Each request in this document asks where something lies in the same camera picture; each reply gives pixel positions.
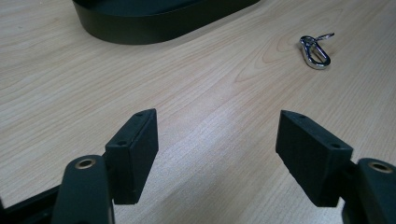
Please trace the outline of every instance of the wood grain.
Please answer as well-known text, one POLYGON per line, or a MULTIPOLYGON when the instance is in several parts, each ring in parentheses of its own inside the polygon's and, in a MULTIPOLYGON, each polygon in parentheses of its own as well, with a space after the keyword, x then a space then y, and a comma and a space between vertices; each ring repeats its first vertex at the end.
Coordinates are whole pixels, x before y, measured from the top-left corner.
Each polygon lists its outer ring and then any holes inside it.
POLYGON ((88 35, 72 1, 0 2, 0 196, 59 185, 133 113, 158 111, 160 151, 118 223, 342 223, 316 208, 275 153, 281 109, 363 157, 396 163, 396 2, 262 0, 180 38, 123 46, 88 35), (323 71, 304 63, 302 35, 323 71))

